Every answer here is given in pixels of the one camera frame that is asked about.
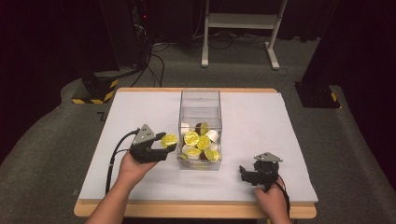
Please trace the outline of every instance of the white metal stand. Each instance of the white metal stand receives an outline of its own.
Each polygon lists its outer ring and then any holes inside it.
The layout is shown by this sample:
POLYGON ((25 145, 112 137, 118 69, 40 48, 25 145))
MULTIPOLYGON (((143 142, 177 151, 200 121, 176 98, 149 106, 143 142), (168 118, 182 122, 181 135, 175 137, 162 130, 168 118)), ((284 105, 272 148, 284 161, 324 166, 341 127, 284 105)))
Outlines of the white metal stand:
POLYGON ((265 48, 274 70, 279 69, 274 53, 274 43, 276 35, 282 21, 283 12, 288 0, 282 0, 280 9, 276 15, 257 15, 257 14, 232 14, 232 13, 209 13, 209 0, 206 0, 205 10, 205 33, 202 51, 202 67, 209 66, 208 30, 209 27, 223 28, 245 28, 245 29, 267 29, 273 30, 269 42, 265 42, 265 48))

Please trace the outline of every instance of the clear plastic box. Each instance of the clear plastic box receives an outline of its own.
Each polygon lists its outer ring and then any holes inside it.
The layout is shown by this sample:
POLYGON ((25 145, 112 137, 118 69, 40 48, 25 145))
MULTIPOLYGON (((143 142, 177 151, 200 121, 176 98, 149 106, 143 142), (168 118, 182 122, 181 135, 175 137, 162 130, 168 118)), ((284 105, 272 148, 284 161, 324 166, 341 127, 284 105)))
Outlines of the clear plastic box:
POLYGON ((182 90, 178 130, 180 169, 217 171, 222 157, 219 91, 182 90))

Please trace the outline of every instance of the person's right hand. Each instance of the person's right hand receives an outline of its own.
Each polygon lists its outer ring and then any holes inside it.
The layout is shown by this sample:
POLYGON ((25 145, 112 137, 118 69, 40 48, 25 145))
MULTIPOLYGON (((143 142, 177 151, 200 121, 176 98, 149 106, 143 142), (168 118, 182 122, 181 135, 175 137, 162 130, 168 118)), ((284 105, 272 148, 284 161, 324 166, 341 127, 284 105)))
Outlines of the person's right hand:
POLYGON ((122 157, 119 176, 117 177, 115 186, 123 186, 127 191, 131 191, 157 163, 157 161, 139 163, 134 159, 131 153, 127 151, 122 157))
MULTIPOLYGON (((280 186, 284 186, 281 178, 277 180, 277 183, 280 186)), ((285 197, 277 184, 273 184, 266 193, 261 188, 255 188, 254 191, 260 208, 271 219, 272 223, 291 223, 288 217, 285 197)))

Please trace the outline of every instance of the person's left hand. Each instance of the person's left hand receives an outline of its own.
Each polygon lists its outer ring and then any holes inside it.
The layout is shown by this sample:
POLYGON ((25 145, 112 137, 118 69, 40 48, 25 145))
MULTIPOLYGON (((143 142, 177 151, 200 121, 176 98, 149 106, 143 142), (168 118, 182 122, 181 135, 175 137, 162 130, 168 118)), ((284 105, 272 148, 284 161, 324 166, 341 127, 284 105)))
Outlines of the person's left hand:
POLYGON ((127 190, 132 190, 145 174, 158 162, 140 163, 127 151, 120 163, 119 176, 115 185, 122 185, 127 190))

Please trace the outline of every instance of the white paper sheet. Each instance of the white paper sheet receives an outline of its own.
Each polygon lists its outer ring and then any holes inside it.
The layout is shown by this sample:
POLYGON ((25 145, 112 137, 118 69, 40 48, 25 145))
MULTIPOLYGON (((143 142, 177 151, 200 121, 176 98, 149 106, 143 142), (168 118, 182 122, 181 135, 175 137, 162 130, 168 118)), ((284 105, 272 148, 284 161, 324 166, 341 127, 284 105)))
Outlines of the white paper sheet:
MULTIPOLYGON (((222 161, 219 170, 180 170, 174 151, 146 174, 130 199, 254 202, 255 187, 241 180, 239 165, 253 171, 254 156, 268 151, 283 159, 279 174, 286 183, 290 201, 317 202, 282 95, 222 92, 220 98, 222 161)), ((89 200, 105 196, 111 154, 128 132, 147 123, 155 133, 178 135, 179 106, 179 91, 118 91, 79 198, 89 200)), ((129 148, 133 138, 125 139, 120 149, 129 148)), ((123 152, 116 157, 112 184, 117 178, 122 155, 123 152)))

